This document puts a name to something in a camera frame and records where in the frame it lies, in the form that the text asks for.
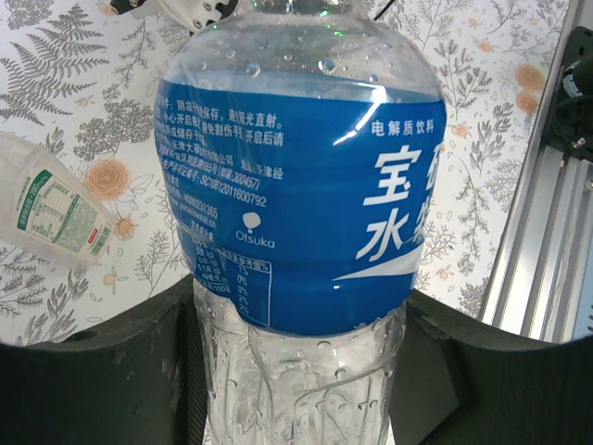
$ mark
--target blue bottle label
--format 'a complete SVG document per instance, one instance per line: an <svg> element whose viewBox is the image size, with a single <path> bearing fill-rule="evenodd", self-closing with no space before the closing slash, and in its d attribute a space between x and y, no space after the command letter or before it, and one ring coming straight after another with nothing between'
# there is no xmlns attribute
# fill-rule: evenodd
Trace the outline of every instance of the blue bottle label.
<svg viewBox="0 0 593 445"><path fill-rule="evenodd" d="M250 323L350 331L413 286L446 113L161 82L156 141L188 265Z"/></svg>

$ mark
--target white swoosh graphic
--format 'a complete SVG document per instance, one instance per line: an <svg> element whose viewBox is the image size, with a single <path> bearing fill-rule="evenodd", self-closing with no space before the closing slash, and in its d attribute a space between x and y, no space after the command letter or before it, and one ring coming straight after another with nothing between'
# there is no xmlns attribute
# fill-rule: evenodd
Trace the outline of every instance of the white swoosh graphic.
<svg viewBox="0 0 593 445"><path fill-rule="evenodd" d="M382 262L376 266L362 271L349 273L348 275L338 276L334 278L337 280L348 280L350 278L363 278L367 276L392 276L392 275L406 275L408 273L415 273L420 266L420 261L423 257L423 245L419 245L412 252L408 252L401 257L393 260Z"/></svg>

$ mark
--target floral patterned backdrop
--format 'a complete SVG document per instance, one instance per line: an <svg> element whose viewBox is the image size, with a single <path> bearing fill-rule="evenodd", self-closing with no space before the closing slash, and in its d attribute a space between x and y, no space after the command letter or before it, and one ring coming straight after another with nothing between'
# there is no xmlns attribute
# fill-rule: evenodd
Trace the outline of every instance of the floral patterned backdrop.
<svg viewBox="0 0 593 445"><path fill-rule="evenodd" d="M435 66L448 131L417 287L479 310L568 0L397 0L383 21ZM365 0L371 15L386 0ZM168 59L188 32L100 0L0 6L2 130L56 155L117 216L103 265L70 272L0 245L0 338L59 341L186 274L152 135Z"/></svg>

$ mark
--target water droplet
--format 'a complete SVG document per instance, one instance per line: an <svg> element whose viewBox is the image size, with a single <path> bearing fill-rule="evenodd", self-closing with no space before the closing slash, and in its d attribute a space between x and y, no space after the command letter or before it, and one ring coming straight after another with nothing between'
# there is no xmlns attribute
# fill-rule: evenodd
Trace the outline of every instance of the water droplet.
<svg viewBox="0 0 593 445"><path fill-rule="evenodd" d="M335 378L337 378L338 380L342 380L344 378L344 376L346 375L346 369L344 368L338 368L335 370Z"/></svg>
<svg viewBox="0 0 593 445"><path fill-rule="evenodd" d="M319 61L319 69L325 74L331 74L335 70L335 63L330 58L323 58Z"/></svg>
<svg viewBox="0 0 593 445"><path fill-rule="evenodd" d="M255 62L251 62L249 65L247 65L247 75L249 77L258 77L260 71L261 68Z"/></svg>

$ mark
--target gray fern leaf print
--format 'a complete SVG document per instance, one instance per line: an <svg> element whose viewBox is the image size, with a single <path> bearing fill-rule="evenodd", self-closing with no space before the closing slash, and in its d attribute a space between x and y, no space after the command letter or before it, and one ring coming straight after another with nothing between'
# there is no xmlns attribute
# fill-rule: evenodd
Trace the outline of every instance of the gray fern leaf print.
<svg viewBox="0 0 593 445"><path fill-rule="evenodd" d="M0 58L0 65L8 74L8 89L0 94L0 101L6 104L0 108L0 116L7 121L19 118L44 125L39 112L69 115L71 112L58 107L52 99L68 97L94 85L95 83L73 83L69 79L94 67L107 63L107 60L90 55L100 49L101 44L86 43L103 34L87 30L92 22L78 5L67 14L47 23L52 29L39 27L42 35L27 34L32 49L12 42L19 54L20 62L8 57Z"/></svg>
<svg viewBox="0 0 593 445"><path fill-rule="evenodd" d="M54 0L5 0L4 5L10 12L8 28L18 30L25 26L34 26L49 18Z"/></svg>
<svg viewBox="0 0 593 445"><path fill-rule="evenodd" d="M91 118L82 123L74 147L74 155L92 162L96 156L115 155L122 142L137 144L150 137L153 129L152 110L133 99L106 102L107 118Z"/></svg>
<svg viewBox="0 0 593 445"><path fill-rule="evenodd" d="M461 297L458 298L460 310L466 315L476 318L480 313L487 286L488 278L483 278L482 284L478 286L466 283L465 288L461 290Z"/></svg>

